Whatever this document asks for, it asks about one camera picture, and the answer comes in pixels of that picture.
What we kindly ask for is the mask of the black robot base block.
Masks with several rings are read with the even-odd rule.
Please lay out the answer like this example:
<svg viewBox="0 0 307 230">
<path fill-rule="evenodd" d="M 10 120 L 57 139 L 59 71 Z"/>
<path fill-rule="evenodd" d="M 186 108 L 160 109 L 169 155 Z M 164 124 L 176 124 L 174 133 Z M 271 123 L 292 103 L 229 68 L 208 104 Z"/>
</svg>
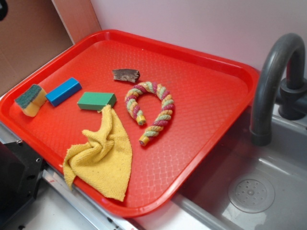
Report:
<svg viewBox="0 0 307 230">
<path fill-rule="evenodd" d="M 0 144 L 0 227 L 36 199 L 44 159 L 25 142 Z"/>
</svg>

